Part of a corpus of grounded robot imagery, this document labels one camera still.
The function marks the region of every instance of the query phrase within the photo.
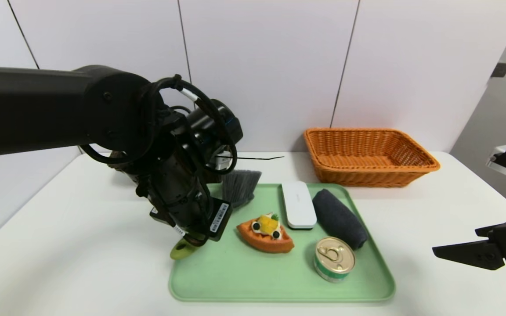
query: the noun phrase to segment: barcode label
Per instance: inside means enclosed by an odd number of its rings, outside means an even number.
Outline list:
[[[228,210],[229,204],[222,203],[220,208],[218,209],[218,213],[216,217],[212,221],[212,225],[210,225],[210,231],[215,233],[217,229],[220,227],[221,220],[224,218],[225,212]]]
[[[175,230],[175,232],[178,232],[181,236],[185,236],[187,233],[182,230],[179,225],[175,225],[173,226],[173,229]]]

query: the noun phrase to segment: gray brush bristles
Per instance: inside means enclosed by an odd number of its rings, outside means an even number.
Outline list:
[[[261,178],[260,171],[233,170],[222,176],[221,189],[223,200],[230,202],[234,208],[253,200],[253,191]]]

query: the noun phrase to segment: white eraser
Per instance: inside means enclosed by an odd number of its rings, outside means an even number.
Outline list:
[[[314,228],[318,219],[307,184],[301,181],[284,182],[282,194],[285,197],[286,219],[290,228],[296,230]]]

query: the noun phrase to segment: tin can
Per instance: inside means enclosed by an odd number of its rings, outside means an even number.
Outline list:
[[[353,270],[355,253],[346,242],[326,237],[315,246],[315,270],[329,282],[340,282]]]

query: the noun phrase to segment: wicker basket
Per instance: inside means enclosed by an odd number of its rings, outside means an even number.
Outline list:
[[[304,132],[321,182],[354,187],[405,187],[440,164],[395,129],[312,128]]]

